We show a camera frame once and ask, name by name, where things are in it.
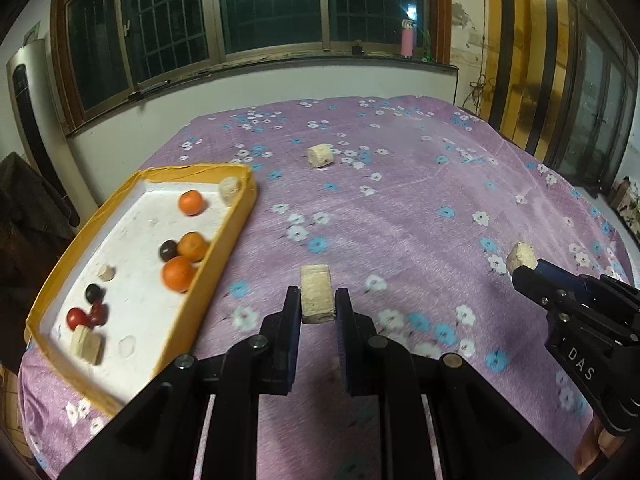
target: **orange fruit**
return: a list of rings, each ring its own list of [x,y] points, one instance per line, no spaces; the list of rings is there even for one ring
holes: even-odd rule
[[[207,241],[195,231],[185,234],[178,242],[178,254],[191,262],[199,262],[203,259],[208,248]]]
[[[178,207],[187,216],[196,216],[204,209],[204,199],[195,189],[191,189],[180,195]]]
[[[185,292],[195,273],[196,269],[187,258],[176,256],[162,266],[162,281],[175,292]]]

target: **purple tablecloth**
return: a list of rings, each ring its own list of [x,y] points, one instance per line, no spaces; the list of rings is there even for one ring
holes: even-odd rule
[[[316,170],[305,152],[322,142],[335,163]],[[255,333],[301,265],[327,263],[380,332],[417,354],[461,353],[571,459],[590,408],[546,352],[545,313],[513,290],[504,261],[523,240],[571,272],[627,280],[620,236],[579,192],[484,122],[412,96],[199,117],[144,167],[229,161],[251,165],[260,192],[197,357]],[[376,403],[344,393],[337,355],[332,323],[302,327],[293,391],[260,400],[259,478],[379,477]],[[22,362],[20,403],[54,477],[107,422],[37,349]]]

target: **bright light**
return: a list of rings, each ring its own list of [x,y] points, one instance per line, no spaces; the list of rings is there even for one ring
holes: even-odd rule
[[[410,20],[415,21],[418,17],[418,11],[415,10],[415,5],[410,5],[406,8],[406,15]]]

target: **cherry tomato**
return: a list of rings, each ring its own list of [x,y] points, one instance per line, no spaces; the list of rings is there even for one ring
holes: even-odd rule
[[[92,326],[102,326],[107,322],[107,307],[100,301],[94,301],[89,311],[89,322]]]
[[[90,326],[91,322],[84,310],[75,306],[66,313],[66,324],[71,330],[75,330],[78,325]]]

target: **yellow tray with fruit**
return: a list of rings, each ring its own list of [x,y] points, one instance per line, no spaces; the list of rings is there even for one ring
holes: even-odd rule
[[[115,415],[188,352],[257,197],[247,166],[135,173],[78,233],[27,329],[74,389]]]

